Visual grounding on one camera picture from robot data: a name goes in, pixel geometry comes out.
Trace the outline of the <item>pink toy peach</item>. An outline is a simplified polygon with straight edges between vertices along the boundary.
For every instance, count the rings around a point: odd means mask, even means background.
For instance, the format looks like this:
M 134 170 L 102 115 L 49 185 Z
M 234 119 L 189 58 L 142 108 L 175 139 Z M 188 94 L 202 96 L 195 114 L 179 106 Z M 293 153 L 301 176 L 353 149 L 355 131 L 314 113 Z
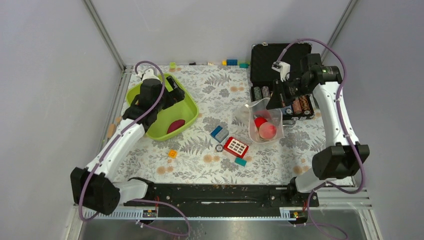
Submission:
M 277 128 L 270 122 L 265 122 L 258 128 L 258 135 L 266 141 L 272 140 L 277 134 Z

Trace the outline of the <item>red toy apple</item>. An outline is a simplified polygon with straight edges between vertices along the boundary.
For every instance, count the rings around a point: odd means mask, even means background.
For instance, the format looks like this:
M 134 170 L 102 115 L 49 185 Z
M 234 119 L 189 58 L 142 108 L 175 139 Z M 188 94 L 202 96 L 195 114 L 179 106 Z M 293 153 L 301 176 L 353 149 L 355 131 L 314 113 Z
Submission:
M 255 119 L 254 119 L 254 124 L 255 124 L 255 127 L 257 128 L 257 129 L 259 129 L 260 127 L 261 127 L 261 125 L 263 125 L 264 123 L 267 123 L 268 121 L 267 121 L 267 119 L 266 118 L 264 118 L 264 117 L 261 117 L 261 116 L 259 116 L 259 117 L 256 117 Z

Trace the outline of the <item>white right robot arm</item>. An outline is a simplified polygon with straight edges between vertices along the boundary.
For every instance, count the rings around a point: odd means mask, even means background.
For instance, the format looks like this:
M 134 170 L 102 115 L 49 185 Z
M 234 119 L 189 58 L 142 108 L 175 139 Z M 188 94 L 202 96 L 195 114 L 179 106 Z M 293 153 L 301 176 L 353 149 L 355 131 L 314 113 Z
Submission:
M 325 66 L 318 53 L 309 53 L 300 61 L 301 75 L 286 78 L 290 65 L 281 60 L 272 64 L 280 78 L 273 82 L 273 94 L 266 106 L 268 110 L 292 104 L 296 98 L 313 95 L 318 103 L 325 131 L 325 149 L 312 158 L 312 167 L 294 178 L 294 188 L 287 191 L 287 201 L 301 205 L 307 194 L 318 187 L 335 186 L 334 179 L 353 177 L 364 173 L 364 162 L 370 148 L 361 144 L 350 123 L 344 102 L 344 80 L 337 66 Z

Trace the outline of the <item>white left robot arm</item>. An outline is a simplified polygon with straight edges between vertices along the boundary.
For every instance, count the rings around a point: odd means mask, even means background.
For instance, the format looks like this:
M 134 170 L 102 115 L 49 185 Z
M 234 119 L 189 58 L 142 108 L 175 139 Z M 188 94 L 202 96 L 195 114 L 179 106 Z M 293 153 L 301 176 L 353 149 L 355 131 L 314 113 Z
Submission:
M 85 167 L 75 167 L 70 174 L 72 195 L 79 209 L 86 207 L 109 215 L 120 204 L 137 199 L 148 206 L 155 200 L 155 192 L 148 180 L 133 177 L 113 182 L 121 162 L 134 144 L 145 135 L 162 110 L 184 100 L 185 91 L 172 76 L 160 80 L 142 74 L 139 93 L 135 95 L 122 120 L 100 153 Z

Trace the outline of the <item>clear zip top bag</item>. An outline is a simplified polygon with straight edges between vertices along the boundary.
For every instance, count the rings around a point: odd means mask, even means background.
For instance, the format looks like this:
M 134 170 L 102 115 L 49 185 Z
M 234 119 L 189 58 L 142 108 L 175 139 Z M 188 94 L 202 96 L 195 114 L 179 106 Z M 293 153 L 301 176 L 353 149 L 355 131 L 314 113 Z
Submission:
M 284 134 L 281 110 L 267 109 L 270 98 L 249 102 L 239 107 L 235 118 L 247 127 L 248 136 L 256 144 L 282 139 Z

